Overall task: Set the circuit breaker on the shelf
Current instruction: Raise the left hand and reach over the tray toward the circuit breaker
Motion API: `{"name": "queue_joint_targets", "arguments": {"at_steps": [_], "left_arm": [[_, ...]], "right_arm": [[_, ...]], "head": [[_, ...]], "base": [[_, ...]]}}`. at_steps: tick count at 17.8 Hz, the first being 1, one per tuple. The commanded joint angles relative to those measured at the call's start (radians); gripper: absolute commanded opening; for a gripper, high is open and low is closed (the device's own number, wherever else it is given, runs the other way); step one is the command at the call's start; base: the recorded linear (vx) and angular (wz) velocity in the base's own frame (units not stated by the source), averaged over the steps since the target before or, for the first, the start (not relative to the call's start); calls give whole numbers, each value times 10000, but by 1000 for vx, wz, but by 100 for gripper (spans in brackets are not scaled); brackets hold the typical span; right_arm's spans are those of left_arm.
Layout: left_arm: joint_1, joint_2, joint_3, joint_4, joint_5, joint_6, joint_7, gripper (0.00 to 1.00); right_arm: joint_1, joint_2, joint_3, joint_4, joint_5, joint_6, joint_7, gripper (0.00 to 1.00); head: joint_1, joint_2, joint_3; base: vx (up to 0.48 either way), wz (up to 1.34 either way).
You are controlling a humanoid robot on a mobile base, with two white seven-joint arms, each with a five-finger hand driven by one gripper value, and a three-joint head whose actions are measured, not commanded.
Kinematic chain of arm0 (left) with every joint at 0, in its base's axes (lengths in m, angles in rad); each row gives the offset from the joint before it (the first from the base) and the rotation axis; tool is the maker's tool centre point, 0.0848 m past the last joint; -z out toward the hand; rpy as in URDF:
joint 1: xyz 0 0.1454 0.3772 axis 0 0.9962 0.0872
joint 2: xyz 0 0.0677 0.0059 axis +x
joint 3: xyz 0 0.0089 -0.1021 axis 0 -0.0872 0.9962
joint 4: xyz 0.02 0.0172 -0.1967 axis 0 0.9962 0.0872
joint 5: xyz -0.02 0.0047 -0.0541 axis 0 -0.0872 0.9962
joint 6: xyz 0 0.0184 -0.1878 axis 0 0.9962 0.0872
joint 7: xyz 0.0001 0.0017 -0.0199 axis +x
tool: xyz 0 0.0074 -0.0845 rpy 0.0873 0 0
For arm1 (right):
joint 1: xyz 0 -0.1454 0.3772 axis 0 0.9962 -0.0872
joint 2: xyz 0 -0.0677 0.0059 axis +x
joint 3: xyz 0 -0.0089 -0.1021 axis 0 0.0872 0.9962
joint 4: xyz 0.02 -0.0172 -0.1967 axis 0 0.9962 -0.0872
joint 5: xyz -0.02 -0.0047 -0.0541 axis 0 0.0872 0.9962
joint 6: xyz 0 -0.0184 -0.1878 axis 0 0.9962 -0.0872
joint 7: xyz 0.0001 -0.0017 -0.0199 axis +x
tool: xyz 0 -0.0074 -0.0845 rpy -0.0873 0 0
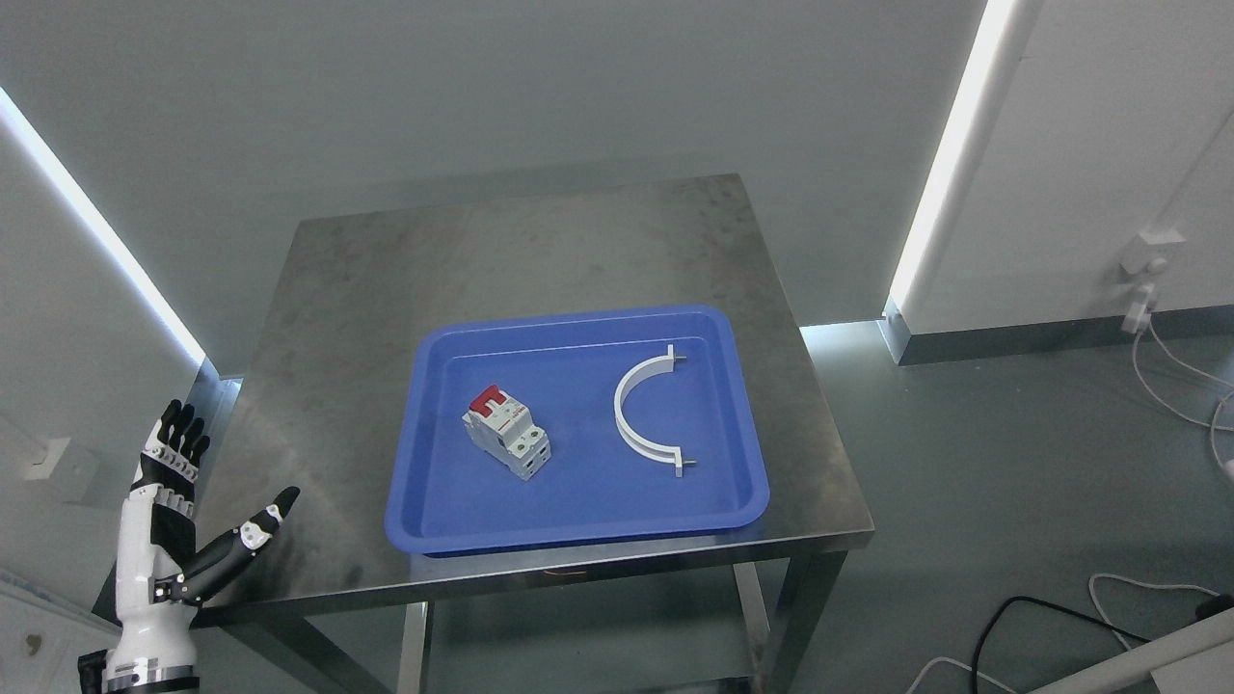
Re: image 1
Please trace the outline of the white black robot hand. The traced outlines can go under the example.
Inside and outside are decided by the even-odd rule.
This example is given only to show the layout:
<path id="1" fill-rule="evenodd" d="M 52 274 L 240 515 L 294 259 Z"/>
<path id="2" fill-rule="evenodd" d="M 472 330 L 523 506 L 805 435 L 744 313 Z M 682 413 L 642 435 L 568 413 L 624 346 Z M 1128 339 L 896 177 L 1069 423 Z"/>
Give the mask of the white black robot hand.
<path id="1" fill-rule="evenodd" d="M 300 489 L 283 489 L 249 519 L 197 546 L 197 483 L 210 448 L 193 405 L 173 399 L 155 417 L 121 504 L 114 598 L 121 637 L 105 675 L 138 658 L 153 667 L 194 666 L 191 624 L 278 535 Z"/>

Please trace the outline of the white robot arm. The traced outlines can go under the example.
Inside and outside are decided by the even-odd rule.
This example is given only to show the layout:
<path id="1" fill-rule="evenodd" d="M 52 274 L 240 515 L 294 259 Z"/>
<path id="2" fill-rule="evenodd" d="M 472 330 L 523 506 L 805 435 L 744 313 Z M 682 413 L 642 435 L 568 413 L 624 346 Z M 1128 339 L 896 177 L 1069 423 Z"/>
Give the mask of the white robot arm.
<path id="1" fill-rule="evenodd" d="M 105 675 L 109 651 L 79 654 L 77 675 L 81 693 L 199 693 L 201 678 L 194 666 L 153 667 L 154 659 L 138 658 L 115 675 Z"/>

